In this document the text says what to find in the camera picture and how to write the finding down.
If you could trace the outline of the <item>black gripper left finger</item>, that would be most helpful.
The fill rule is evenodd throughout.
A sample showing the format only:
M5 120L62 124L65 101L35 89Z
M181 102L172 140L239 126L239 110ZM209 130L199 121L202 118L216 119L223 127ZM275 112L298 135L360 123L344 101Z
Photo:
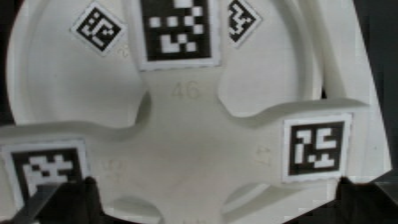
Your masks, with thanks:
M95 180L44 184L7 224L103 224Z

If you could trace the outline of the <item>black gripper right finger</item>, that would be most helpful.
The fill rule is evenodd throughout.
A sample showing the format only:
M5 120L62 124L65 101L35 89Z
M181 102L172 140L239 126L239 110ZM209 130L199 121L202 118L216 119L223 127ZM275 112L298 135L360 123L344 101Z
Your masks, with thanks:
M398 224L398 182L342 178L335 199L282 224Z

